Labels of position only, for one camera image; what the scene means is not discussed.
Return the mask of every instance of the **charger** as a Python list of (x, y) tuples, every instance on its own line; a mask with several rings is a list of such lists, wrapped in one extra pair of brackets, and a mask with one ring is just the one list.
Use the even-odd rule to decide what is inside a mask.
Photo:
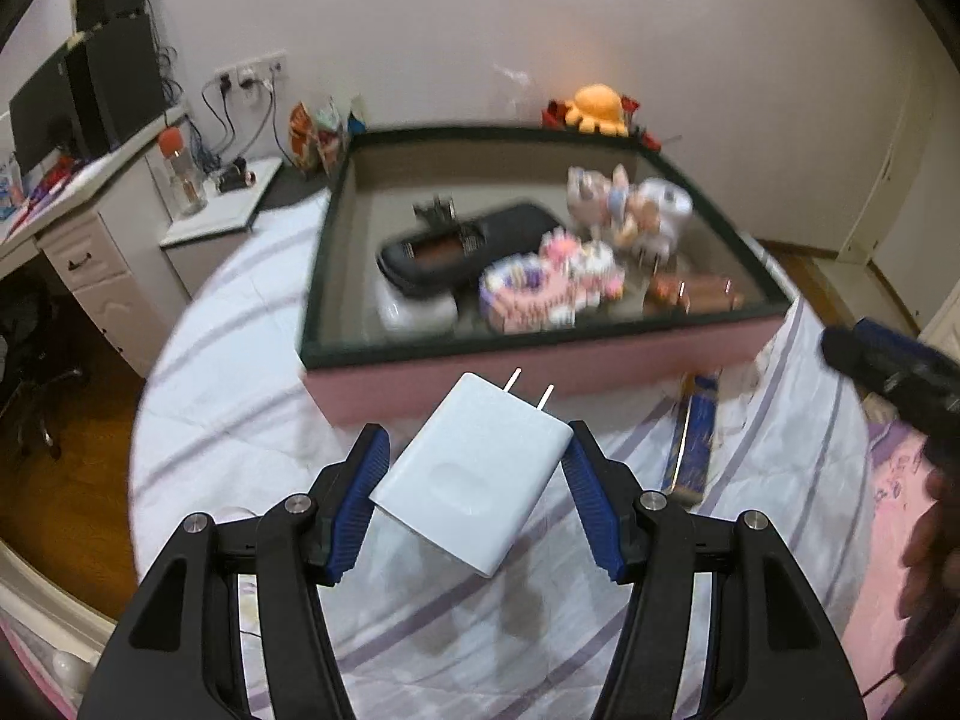
[(569, 425), (472, 373), (460, 377), (371, 493), (407, 528), (493, 576), (570, 443)]

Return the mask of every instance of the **bottle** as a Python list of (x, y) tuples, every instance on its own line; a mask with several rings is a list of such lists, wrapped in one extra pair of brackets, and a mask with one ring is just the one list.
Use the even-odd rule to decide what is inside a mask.
[(203, 174), (197, 169), (184, 147), (184, 137), (176, 127), (167, 127), (157, 137), (160, 153), (166, 158), (172, 175), (170, 185), (176, 204), (186, 217), (206, 208), (206, 192), (203, 191)]

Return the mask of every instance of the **plug prong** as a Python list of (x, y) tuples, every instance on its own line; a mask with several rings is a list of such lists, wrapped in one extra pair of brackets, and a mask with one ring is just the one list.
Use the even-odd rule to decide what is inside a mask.
[(510, 387), (514, 385), (514, 382), (517, 381), (518, 378), (520, 378), (520, 369), (519, 369), (519, 368), (517, 368), (517, 370), (514, 371), (514, 375), (512, 375), (512, 376), (510, 377), (509, 381), (507, 381), (507, 383), (503, 386), (503, 391), (504, 391), (504, 392), (509, 392), (509, 391), (510, 391)]
[(544, 406), (546, 405), (546, 399), (550, 397), (550, 394), (552, 391), (553, 391), (553, 385), (552, 384), (547, 385), (547, 388), (544, 391), (544, 394), (541, 396), (541, 402), (536, 404), (536, 410), (538, 410), (539, 412), (544, 410)]

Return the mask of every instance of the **drawer handle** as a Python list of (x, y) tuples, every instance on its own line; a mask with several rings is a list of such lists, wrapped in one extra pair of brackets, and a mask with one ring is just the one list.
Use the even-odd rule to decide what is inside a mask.
[(93, 259), (93, 255), (90, 254), (90, 252), (88, 251), (88, 252), (86, 252), (86, 256), (83, 257), (83, 260), (80, 260), (78, 263), (75, 263), (73, 260), (67, 260), (67, 261), (66, 261), (66, 269), (67, 269), (68, 271), (75, 271), (75, 270), (78, 269), (81, 265), (84, 265), (88, 260), (92, 260), (92, 259)]

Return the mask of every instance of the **striped tablecloth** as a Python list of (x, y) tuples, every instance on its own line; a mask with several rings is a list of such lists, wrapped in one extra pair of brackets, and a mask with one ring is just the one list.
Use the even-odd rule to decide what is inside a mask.
[[(131, 452), (130, 516), (142, 576), (181, 519), (262, 514), (341, 461), (357, 430), (331, 427), (306, 394), (296, 355), (307, 274), (326, 195), (261, 214), (253, 238), (214, 274), (147, 384)], [(795, 302), (750, 365), (724, 370), (701, 514), (761, 509), (842, 629), (866, 571), (872, 520), (867, 431), (853, 387), (817, 354), (821, 324)], [(659, 486), (679, 382), (556, 398), (587, 420), (609, 457)], [(419, 424), (385, 425), (394, 447)], [(251, 709), (271, 717), (257, 638), (256, 585), (241, 627)], [(357, 566), (323, 610), (347, 692), (364, 718), (589, 717), (610, 665), (628, 587), (593, 564), (558, 470), (492, 580), (374, 514)], [(695, 591), (678, 716), (696, 707), (709, 581)]]

